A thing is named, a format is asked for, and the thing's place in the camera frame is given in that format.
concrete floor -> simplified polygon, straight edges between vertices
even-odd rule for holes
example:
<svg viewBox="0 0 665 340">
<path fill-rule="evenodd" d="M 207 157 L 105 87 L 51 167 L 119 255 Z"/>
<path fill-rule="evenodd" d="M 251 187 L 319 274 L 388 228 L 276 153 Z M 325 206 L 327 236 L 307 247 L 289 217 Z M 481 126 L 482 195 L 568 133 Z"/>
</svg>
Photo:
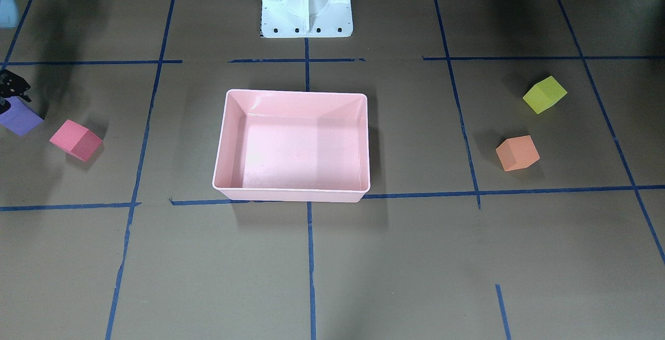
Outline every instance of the concrete floor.
<svg viewBox="0 0 665 340">
<path fill-rule="evenodd" d="M 0 129 L 0 338 L 665 338 L 665 0 L 352 0 L 307 43 L 261 0 L 17 2 L 3 68 L 45 122 Z M 215 191 L 231 88 L 366 94 L 366 198 Z"/>
</svg>

